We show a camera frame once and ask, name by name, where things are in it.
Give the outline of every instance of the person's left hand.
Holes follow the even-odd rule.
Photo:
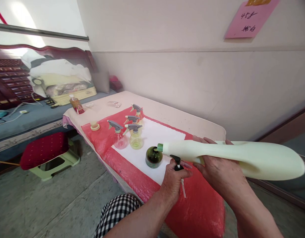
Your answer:
[[[171,159],[170,164],[166,166],[165,177],[163,179],[161,188],[159,190],[165,199],[173,202],[173,205],[179,199],[181,179],[189,178],[192,176],[192,172],[186,169],[175,171],[174,170],[175,166],[176,166],[175,160]],[[191,165],[189,165],[184,161],[180,162],[180,166],[184,166],[189,169],[192,168]]]

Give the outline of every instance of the gray floor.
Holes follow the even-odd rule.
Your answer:
[[[0,176],[0,238],[93,237],[100,210],[124,193],[80,136],[81,162],[42,182],[17,168]],[[251,184],[285,237],[305,237],[305,212]],[[235,217],[226,205],[224,237],[237,237]]]

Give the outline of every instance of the pink spray bottle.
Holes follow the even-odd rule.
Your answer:
[[[114,146],[117,149],[125,149],[128,145],[128,140],[127,137],[123,136],[123,134],[121,133],[121,129],[123,129],[123,127],[114,121],[107,120],[107,122],[109,123],[108,129],[111,129],[112,127],[115,128]]]

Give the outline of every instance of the checkered pants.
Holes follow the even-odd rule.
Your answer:
[[[139,207],[139,202],[131,194],[123,194],[115,197],[102,209],[94,238],[102,238],[105,236],[121,219]]]

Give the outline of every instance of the dark green glass bottle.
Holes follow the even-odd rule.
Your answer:
[[[146,152],[146,164],[150,168],[157,168],[161,164],[162,152],[157,151],[156,146],[150,147]]]

